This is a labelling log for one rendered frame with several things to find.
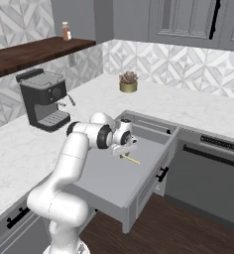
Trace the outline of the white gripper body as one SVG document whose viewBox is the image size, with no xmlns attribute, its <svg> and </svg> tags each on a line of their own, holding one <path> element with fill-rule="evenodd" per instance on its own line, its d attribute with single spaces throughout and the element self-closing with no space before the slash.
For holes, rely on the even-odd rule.
<svg viewBox="0 0 234 254">
<path fill-rule="evenodd" d="M 134 151 L 137 149 L 137 141 L 136 140 L 131 140 L 125 145 L 117 145 L 114 144 L 111 146 L 112 149 L 112 155 L 114 157 L 120 156 L 120 155 L 125 155 L 127 153 L 130 153 L 131 151 Z"/>
</svg>

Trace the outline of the yellow straw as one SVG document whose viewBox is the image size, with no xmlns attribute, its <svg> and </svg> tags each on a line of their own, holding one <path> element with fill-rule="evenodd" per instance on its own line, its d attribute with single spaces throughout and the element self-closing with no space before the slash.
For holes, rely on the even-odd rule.
<svg viewBox="0 0 234 254">
<path fill-rule="evenodd" d="M 128 160 L 128 161 L 131 161 L 131 162 L 137 164 L 137 165 L 140 165 L 140 162 L 139 162 L 139 161 L 136 161 L 136 160 L 134 160 L 134 159 L 132 159 L 132 158 L 126 156 L 126 155 L 120 155 L 120 158 L 121 158 L 121 159 L 126 159 L 126 160 Z"/>
</svg>

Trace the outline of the open grey drawer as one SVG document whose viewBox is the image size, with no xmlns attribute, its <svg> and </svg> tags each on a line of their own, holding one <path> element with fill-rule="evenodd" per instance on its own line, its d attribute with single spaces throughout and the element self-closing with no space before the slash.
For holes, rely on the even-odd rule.
<svg viewBox="0 0 234 254">
<path fill-rule="evenodd" d="M 127 234 L 159 184 L 156 175 L 162 173 L 161 168 L 170 166 L 180 129 L 128 110 L 119 117 L 132 122 L 132 134 L 138 142 L 129 157 L 140 165 L 114 157 L 110 150 L 92 149 L 81 179 L 66 191 L 120 221 L 122 232 Z"/>
</svg>

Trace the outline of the grey cabinet drawer front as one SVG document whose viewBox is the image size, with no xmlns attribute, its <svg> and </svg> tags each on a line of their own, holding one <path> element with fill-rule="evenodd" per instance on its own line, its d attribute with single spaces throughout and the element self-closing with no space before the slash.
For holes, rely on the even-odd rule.
<svg viewBox="0 0 234 254">
<path fill-rule="evenodd" d="M 29 211 L 11 229 L 6 226 L 7 218 L 16 217 L 20 207 L 27 207 L 25 195 L 0 215 L 0 254 L 43 254 L 51 243 L 45 219 Z"/>
</svg>

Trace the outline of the succulent in gold pot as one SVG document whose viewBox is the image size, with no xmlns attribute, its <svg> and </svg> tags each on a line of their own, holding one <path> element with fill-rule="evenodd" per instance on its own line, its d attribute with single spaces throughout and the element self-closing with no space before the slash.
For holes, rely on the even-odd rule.
<svg viewBox="0 0 234 254">
<path fill-rule="evenodd" d="M 122 92 L 135 92 L 137 85 L 138 77 L 133 71 L 126 71 L 119 75 L 119 88 Z"/>
</svg>

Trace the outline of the grey dishwasher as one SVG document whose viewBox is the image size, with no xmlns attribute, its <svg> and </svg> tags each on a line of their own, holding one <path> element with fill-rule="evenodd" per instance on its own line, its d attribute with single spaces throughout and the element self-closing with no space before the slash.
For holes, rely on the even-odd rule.
<svg viewBox="0 0 234 254">
<path fill-rule="evenodd" d="M 165 199 L 234 229 L 234 167 L 183 151 L 183 145 L 234 161 L 234 141 L 179 132 L 167 173 Z"/>
</svg>

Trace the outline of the black espresso machine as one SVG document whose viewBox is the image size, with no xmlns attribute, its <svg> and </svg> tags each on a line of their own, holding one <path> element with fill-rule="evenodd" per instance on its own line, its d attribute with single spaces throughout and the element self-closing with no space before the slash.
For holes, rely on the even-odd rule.
<svg viewBox="0 0 234 254">
<path fill-rule="evenodd" d="M 62 74 L 34 68 L 16 76 L 20 85 L 29 123 L 47 132 L 55 132 L 70 121 L 58 102 L 67 96 Z"/>
</svg>

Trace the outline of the dark wooden shelf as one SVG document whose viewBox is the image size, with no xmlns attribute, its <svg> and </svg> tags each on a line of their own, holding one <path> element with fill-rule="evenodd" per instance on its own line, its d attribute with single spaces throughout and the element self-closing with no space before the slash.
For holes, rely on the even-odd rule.
<svg viewBox="0 0 234 254">
<path fill-rule="evenodd" d="M 52 37 L 0 50 L 0 77 L 93 47 L 95 41 Z"/>
</svg>

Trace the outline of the orange spice bottle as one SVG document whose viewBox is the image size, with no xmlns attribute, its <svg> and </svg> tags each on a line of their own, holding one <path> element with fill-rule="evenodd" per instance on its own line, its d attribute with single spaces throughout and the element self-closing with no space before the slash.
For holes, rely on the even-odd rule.
<svg viewBox="0 0 234 254">
<path fill-rule="evenodd" d="M 66 41 L 69 41 L 71 39 L 71 32 L 70 32 L 70 29 L 69 29 L 68 22 L 63 22 L 62 23 L 62 34 L 63 34 L 63 38 Z"/>
</svg>

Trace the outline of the grey wall cabinet door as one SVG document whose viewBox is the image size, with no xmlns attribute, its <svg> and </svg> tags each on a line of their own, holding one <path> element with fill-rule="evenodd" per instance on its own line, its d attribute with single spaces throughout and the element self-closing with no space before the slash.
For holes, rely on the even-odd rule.
<svg viewBox="0 0 234 254">
<path fill-rule="evenodd" d="M 216 0 L 150 0 L 148 41 L 152 43 L 215 48 L 218 45 L 224 0 L 213 39 L 209 33 Z"/>
<path fill-rule="evenodd" d="M 234 51 L 234 0 L 227 0 L 218 48 Z"/>
</svg>

